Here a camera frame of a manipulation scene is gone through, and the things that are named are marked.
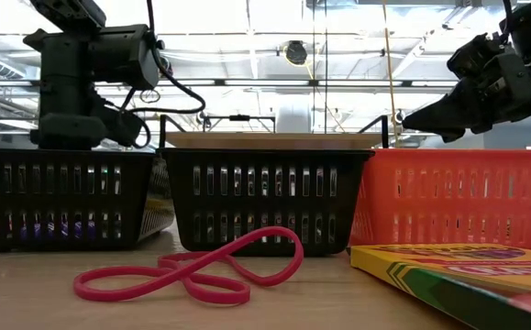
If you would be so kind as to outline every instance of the wooden board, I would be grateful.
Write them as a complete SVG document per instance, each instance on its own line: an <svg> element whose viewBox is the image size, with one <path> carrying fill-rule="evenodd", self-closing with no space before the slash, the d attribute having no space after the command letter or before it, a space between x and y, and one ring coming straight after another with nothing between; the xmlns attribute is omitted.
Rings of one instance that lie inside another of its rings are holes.
<svg viewBox="0 0 531 330"><path fill-rule="evenodd" d="M2 330L295 330L468 329L436 309L353 269L345 254L308 258L288 281L273 288L251 285L241 306L208 305L191 298L181 283L130 302L87 302L72 292L80 272L117 265L154 266L157 256L183 251L175 231L137 251L0 254ZM272 274L287 258L240 258L260 275ZM202 272L238 279L227 265ZM143 279L120 277L93 283L120 288Z"/></svg>
<svg viewBox="0 0 531 330"><path fill-rule="evenodd" d="M166 133L166 140L187 149L369 149L382 143L382 135L268 134L268 133Z"/></svg>

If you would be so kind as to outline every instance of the plastic basket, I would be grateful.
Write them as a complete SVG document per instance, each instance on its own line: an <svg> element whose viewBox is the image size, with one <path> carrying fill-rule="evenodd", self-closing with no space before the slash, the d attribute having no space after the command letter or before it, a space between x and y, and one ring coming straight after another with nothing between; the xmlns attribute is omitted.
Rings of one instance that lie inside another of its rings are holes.
<svg viewBox="0 0 531 330"><path fill-rule="evenodd" d="M169 226L153 154L0 149L0 250L132 248Z"/></svg>
<svg viewBox="0 0 531 330"><path fill-rule="evenodd" d="M350 245L431 243L531 248L531 150L377 150Z"/></svg>
<svg viewBox="0 0 531 330"><path fill-rule="evenodd" d="M285 226L306 255L345 249L363 163L371 151L166 148L182 245L214 250L251 230ZM239 254L286 256L293 242L266 237Z"/></svg>

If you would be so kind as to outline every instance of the pink rubber band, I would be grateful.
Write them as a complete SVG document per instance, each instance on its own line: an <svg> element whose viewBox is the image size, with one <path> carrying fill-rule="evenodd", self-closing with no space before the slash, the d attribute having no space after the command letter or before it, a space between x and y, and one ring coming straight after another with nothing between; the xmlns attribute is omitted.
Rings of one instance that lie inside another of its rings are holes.
<svg viewBox="0 0 531 330"><path fill-rule="evenodd" d="M245 247L247 244L269 236L283 236L295 242L295 253L292 261L279 273L261 277L243 268L234 258L230 257L230 254ZM179 261L190 259L195 259L195 261L185 266L179 264ZM140 297L168 286L175 281L181 281L188 293L201 302L240 304L249 300L250 287L246 283L212 275L196 274L196 272L215 261L222 261L232 266L245 279L257 285L269 287L280 284L292 277L303 260L304 248L298 236L290 229L271 226L248 233L212 252L178 253L159 257L157 268L120 266L86 271L73 280L73 290L76 295L85 300L119 302ZM86 283L92 280L122 275L140 275L155 279L118 290L98 290L86 286ZM198 284L228 289L230 292L209 291Z"/></svg>

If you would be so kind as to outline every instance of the wooden table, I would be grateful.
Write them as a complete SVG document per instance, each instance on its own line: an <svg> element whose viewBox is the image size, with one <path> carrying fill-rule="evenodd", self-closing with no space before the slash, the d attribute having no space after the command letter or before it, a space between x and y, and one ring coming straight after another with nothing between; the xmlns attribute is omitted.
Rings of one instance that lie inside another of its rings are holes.
<svg viewBox="0 0 531 330"><path fill-rule="evenodd" d="M0 254L0 329L466 329L465 325L348 265L346 254L309 258L284 284L251 287L250 302L222 307L198 302L180 283L130 302L83 301L73 295L80 272L115 265L155 264L161 254L183 251L171 231L137 251ZM242 258L259 274L280 270L287 259ZM226 265L205 273L237 278ZM118 288L140 282L119 278L94 283Z"/></svg>

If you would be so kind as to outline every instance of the orange plastic basket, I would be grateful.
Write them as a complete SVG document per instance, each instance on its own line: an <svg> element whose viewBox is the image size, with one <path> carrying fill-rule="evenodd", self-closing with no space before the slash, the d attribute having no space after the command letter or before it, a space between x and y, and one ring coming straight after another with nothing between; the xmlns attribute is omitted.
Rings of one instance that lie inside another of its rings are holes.
<svg viewBox="0 0 531 330"><path fill-rule="evenodd" d="M365 164L351 246L531 248L531 150L376 151Z"/></svg>

